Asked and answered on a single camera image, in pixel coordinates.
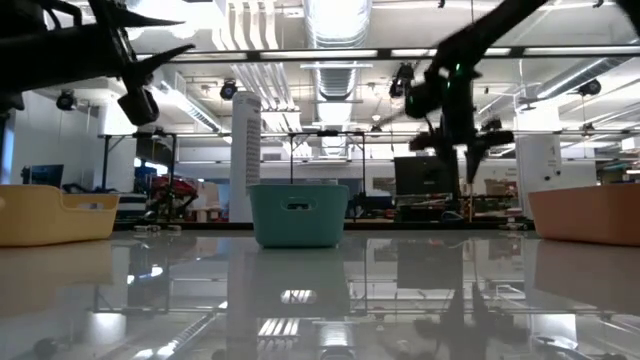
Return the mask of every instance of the ceiling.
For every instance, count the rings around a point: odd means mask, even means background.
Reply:
[[[511,32],[501,38],[495,46],[524,45],[611,45],[626,44],[635,39],[630,23],[613,4],[606,2],[593,8],[592,0],[549,1],[550,6],[536,12]],[[499,0],[448,0],[444,9],[436,8],[431,0],[373,0],[373,10],[366,39],[366,47],[429,47],[435,46],[447,35],[469,24],[495,7]],[[275,33],[278,44],[284,49],[307,48],[307,35],[302,1],[278,0],[275,2]],[[212,42],[212,28],[219,24],[202,25],[193,37],[180,39],[166,29],[145,31],[132,41],[139,53],[153,53],[193,43],[197,51],[217,51]],[[249,13],[245,12],[245,34],[249,34]],[[474,83],[474,102],[481,109],[496,100],[501,93],[518,85],[544,83],[584,59],[487,59],[480,62],[477,70],[482,78]],[[388,86],[399,61],[369,61],[371,68],[360,70],[358,86],[351,117],[351,128],[368,129],[373,115],[385,117],[399,109],[401,104],[388,96]],[[416,74],[422,72],[428,61],[422,61]],[[219,96],[224,79],[234,78],[231,64],[172,64],[166,65],[169,72],[177,71],[187,81],[187,92],[201,106],[214,114],[223,127],[230,129],[231,102]],[[301,111],[301,124],[311,125],[317,121],[313,71],[300,68],[301,63],[286,62],[284,69],[295,105]],[[561,95],[555,101],[559,105],[563,127],[578,129],[584,120],[613,113],[640,102],[638,79],[640,61],[633,59],[622,66],[598,77],[603,85],[599,96],[582,99],[577,95]],[[505,127],[510,127],[515,115],[513,107],[500,109],[498,114]],[[603,128],[622,128],[634,125],[635,113],[609,122]],[[176,131],[188,131],[189,120],[175,114],[168,116],[163,126]],[[401,118],[393,124],[393,131],[425,129],[424,121]]]

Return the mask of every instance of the ventilation duct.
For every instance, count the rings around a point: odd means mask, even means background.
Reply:
[[[636,39],[629,42],[629,44],[638,44],[639,41],[640,39]],[[534,96],[530,96],[532,99],[551,99],[568,91],[571,91],[599,76],[602,76],[631,59],[633,58],[610,57],[600,59],[586,59],[580,61],[579,63],[570,67],[551,80],[540,85],[534,85],[534,91],[532,91],[533,89],[530,86],[526,87],[526,93],[527,95],[533,94]],[[523,87],[519,86],[507,90],[507,93],[518,95],[518,93],[522,93],[522,90]],[[513,95],[502,95],[498,97],[489,105],[488,108],[482,109],[481,113],[484,114],[485,117],[481,121],[486,119],[487,114],[503,111],[509,106],[514,106],[514,104],[516,104],[517,106],[517,103],[514,103]]]
[[[371,0],[304,0],[304,11],[311,48],[364,46],[371,16]],[[329,101],[317,105],[321,122],[343,126],[349,122],[353,105],[339,101],[353,99],[357,78],[357,69],[315,70],[317,98],[319,101]],[[322,139],[323,150],[330,156],[342,154],[345,148],[341,145],[344,144],[342,137]]]

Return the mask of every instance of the ceiling light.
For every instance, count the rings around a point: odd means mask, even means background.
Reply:
[[[315,63],[315,64],[301,64],[300,69],[303,70],[316,70],[316,69],[370,69],[373,64],[363,63]]]
[[[624,55],[638,54],[640,46],[557,46],[557,47],[531,47],[524,51],[525,55]]]
[[[136,54],[138,60],[148,59],[153,54],[140,53]],[[247,53],[237,51],[220,51],[220,52],[186,52],[184,54],[174,57],[172,62],[193,62],[193,63],[207,63],[207,62],[229,62],[229,61],[242,61],[247,60]]]
[[[180,24],[180,25],[172,25],[167,27],[167,29],[171,32],[171,34],[173,34],[173,36],[182,40],[192,38],[197,31],[193,26],[187,23]]]
[[[391,50],[391,57],[404,58],[435,56],[437,52],[438,50],[436,49],[395,49]]]
[[[489,48],[487,49],[487,51],[484,53],[485,56],[505,56],[508,55],[511,52],[511,49],[509,48]]]
[[[307,50],[307,51],[266,51],[260,54],[265,60],[280,59],[326,59],[326,58],[343,58],[343,59],[361,59],[375,58],[378,56],[378,50]]]

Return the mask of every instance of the monitor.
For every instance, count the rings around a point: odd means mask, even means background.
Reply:
[[[32,185],[62,186],[64,165],[38,165],[31,167],[30,181]]]
[[[436,156],[394,159],[396,195],[443,194],[453,191],[450,172]]]

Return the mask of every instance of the security camera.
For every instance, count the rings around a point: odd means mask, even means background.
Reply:
[[[494,117],[488,119],[480,127],[480,131],[483,131],[483,132],[495,131],[495,130],[500,130],[500,129],[502,129],[502,121],[497,116],[494,116]]]
[[[392,99],[403,97],[406,90],[411,86],[414,79],[413,66],[410,63],[401,63],[398,72],[396,72],[391,86],[389,87],[389,96]]]
[[[594,96],[600,94],[600,91],[602,91],[602,84],[595,79],[578,88],[578,94],[580,94],[580,96]]]
[[[223,100],[231,100],[233,95],[238,92],[238,87],[236,86],[236,81],[233,79],[228,79],[224,81],[224,85],[222,85],[222,89],[220,89],[220,97]]]
[[[78,108],[78,99],[73,96],[73,90],[62,90],[56,106],[62,111],[73,111]]]

